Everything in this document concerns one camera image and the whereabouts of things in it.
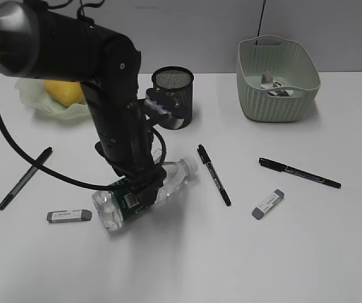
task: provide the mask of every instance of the green bottle label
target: green bottle label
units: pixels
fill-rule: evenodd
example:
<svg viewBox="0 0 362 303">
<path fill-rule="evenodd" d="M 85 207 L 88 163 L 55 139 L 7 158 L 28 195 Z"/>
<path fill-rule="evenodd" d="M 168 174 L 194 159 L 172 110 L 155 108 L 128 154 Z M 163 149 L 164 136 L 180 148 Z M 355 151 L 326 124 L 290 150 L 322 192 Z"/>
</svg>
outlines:
<svg viewBox="0 0 362 303">
<path fill-rule="evenodd" d="M 137 215 L 138 213 L 149 209 L 149 207 L 143 206 L 137 200 L 136 196 L 132 194 L 126 185 L 128 181 L 126 178 L 123 178 L 112 185 L 124 185 L 122 188 L 119 188 L 112 192 L 114 199 L 118 203 L 118 206 L 122 212 L 123 221 L 126 221 L 130 217 Z"/>
</svg>

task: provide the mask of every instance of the plastic basket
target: plastic basket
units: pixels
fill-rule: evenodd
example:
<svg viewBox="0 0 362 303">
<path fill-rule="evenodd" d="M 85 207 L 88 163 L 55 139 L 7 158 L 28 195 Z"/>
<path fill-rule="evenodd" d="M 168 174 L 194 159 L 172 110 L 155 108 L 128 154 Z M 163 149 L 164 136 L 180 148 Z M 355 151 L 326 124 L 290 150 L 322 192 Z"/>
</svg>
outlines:
<svg viewBox="0 0 362 303">
<path fill-rule="evenodd" d="M 255 45 L 274 40 L 279 45 Z M 262 74 L 270 71 L 282 87 L 262 89 Z M 292 40 L 264 35 L 244 40 L 238 47 L 237 86 L 246 117 L 262 122 L 293 122 L 302 118 L 320 89 L 320 77 L 305 48 Z M 292 90 L 290 97 L 268 92 Z"/>
</svg>

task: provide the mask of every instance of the object in basket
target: object in basket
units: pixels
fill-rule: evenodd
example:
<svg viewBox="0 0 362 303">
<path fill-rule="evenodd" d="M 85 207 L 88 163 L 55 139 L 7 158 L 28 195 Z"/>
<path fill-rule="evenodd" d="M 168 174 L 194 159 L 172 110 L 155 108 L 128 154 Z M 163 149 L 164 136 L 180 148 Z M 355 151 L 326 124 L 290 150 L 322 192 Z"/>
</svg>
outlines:
<svg viewBox="0 0 362 303">
<path fill-rule="evenodd" d="M 282 85 L 279 82 L 274 81 L 274 77 L 272 76 L 272 73 L 270 71 L 264 72 L 262 75 L 262 81 L 261 81 L 261 88 L 264 90 L 269 90 L 271 88 L 278 88 Z M 276 97 L 291 97 L 293 96 L 292 90 L 276 90 L 273 92 L 268 92 L 271 96 Z"/>
</svg>

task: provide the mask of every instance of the eraser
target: eraser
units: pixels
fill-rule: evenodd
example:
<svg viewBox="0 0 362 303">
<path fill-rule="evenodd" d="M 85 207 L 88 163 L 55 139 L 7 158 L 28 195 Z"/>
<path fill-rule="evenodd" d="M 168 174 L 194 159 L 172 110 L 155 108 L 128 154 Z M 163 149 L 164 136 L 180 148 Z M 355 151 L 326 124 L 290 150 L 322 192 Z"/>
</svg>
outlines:
<svg viewBox="0 0 362 303">
<path fill-rule="evenodd" d="M 59 210 L 47 214 L 46 220 L 50 223 L 91 221 L 92 213 L 89 210 Z"/>
<path fill-rule="evenodd" d="M 273 207 L 282 201 L 284 193 L 276 189 L 268 198 L 263 200 L 252 212 L 252 215 L 257 220 L 261 220 Z"/>
</svg>

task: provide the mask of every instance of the black cable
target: black cable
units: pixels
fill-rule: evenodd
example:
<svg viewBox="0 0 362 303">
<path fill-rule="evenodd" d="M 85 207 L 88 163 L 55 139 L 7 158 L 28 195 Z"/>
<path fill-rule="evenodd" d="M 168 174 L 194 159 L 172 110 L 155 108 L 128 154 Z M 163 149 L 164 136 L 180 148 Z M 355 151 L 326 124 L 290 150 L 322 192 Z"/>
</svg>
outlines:
<svg viewBox="0 0 362 303">
<path fill-rule="evenodd" d="M 82 2 L 82 0 L 80 0 L 80 6 L 82 7 L 82 15 L 85 17 L 85 10 L 84 10 L 84 4 Z"/>
<path fill-rule="evenodd" d="M 69 6 L 74 0 L 68 0 L 66 3 L 58 4 L 58 5 L 48 5 L 47 9 L 61 9 Z"/>
<path fill-rule="evenodd" d="M 114 191 L 116 189 L 119 189 L 119 188 L 123 187 L 123 186 L 118 186 L 118 185 L 116 185 L 116 186 L 101 186 L 101 185 L 94 185 L 94 184 L 84 183 L 84 182 L 81 182 L 81 181 L 74 180 L 72 178 L 66 177 L 65 175 L 59 174 L 58 172 L 55 172 L 54 170 L 51 170 L 51 169 L 41 165 L 35 159 L 33 159 L 31 156 L 29 156 L 27 153 L 25 153 L 19 147 L 19 145 L 15 142 L 15 140 L 11 137 L 8 130 L 6 129 L 6 126 L 5 126 L 5 123 L 3 121 L 3 118 L 1 117 L 1 114 L 0 114 L 0 131 L 3 134 L 5 140 L 8 142 L 8 144 L 12 147 L 12 149 L 14 149 L 15 152 L 17 152 L 17 154 L 19 154 L 19 156 L 21 156 L 24 160 L 26 160 L 27 162 L 29 162 L 30 164 L 32 164 L 34 167 L 38 168 L 39 170 L 41 170 L 41 171 L 45 172 L 46 174 L 49 174 L 49 175 L 59 179 L 61 181 L 70 183 L 70 184 L 78 186 L 78 187 L 92 189 L 94 191 Z M 152 129 L 152 131 L 158 137 L 158 139 L 159 139 L 159 141 L 161 142 L 161 145 L 162 145 L 162 156 L 161 156 L 161 159 L 160 159 L 160 163 L 157 164 L 154 167 L 154 168 L 156 168 L 158 165 L 162 165 L 164 163 L 165 157 L 167 155 L 167 149 L 166 149 L 166 144 L 165 144 L 165 141 L 164 141 L 163 137 L 155 129 Z"/>
<path fill-rule="evenodd" d="M 267 0 L 263 0 L 262 3 L 262 11 L 261 11 L 261 18 L 259 21 L 259 27 L 258 27 L 258 34 L 256 35 L 257 37 L 259 37 L 259 35 L 261 34 L 261 28 L 262 28 L 262 20 L 263 20 L 263 14 L 265 12 L 265 5 L 267 4 Z"/>
<path fill-rule="evenodd" d="M 81 11 L 84 10 L 84 8 L 100 8 L 105 3 L 105 0 L 102 0 L 99 3 L 85 3 L 81 4 L 81 6 L 77 10 L 77 19 L 81 18 Z"/>
</svg>

